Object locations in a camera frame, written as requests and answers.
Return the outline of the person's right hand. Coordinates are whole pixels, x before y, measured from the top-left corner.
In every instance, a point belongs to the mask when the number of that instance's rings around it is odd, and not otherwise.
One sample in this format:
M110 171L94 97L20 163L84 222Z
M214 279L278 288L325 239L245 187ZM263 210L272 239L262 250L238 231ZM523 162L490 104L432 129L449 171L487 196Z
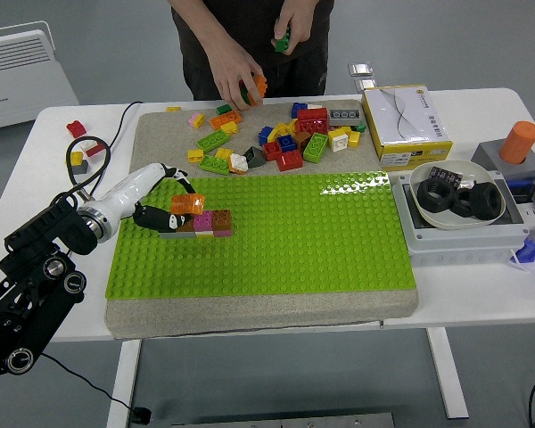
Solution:
M251 105L244 101L240 84L248 91L248 97L257 105L263 104L254 78L263 76L262 68L229 35L222 34L202 44L214 82L220 97L238 110L248 110Z

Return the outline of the person's left hand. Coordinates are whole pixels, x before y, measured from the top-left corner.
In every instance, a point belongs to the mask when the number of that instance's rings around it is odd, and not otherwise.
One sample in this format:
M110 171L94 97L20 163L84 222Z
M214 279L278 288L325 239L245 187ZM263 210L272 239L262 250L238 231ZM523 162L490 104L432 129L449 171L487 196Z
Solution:
M283 51L285 55L291 55L299 43L307 41L310 37L313 16L318 0L285 0L276 19L274 26L273 45L283 39L287 29L290 30L287 49Z

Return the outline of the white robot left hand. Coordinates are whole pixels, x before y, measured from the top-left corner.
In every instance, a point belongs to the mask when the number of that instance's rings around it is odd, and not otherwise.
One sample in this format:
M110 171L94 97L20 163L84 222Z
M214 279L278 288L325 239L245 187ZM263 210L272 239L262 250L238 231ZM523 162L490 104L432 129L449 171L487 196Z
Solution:
M172 215L140 205L140 201L164 178L175 179L188 194L195 193L183 170L152 163L121 180L100 200L85 202L78 208L78 214L88 223L99 242L113 237L118 232L120 221L130 217L140 220L141 227L158 232L175 231L188 221L188 214Z

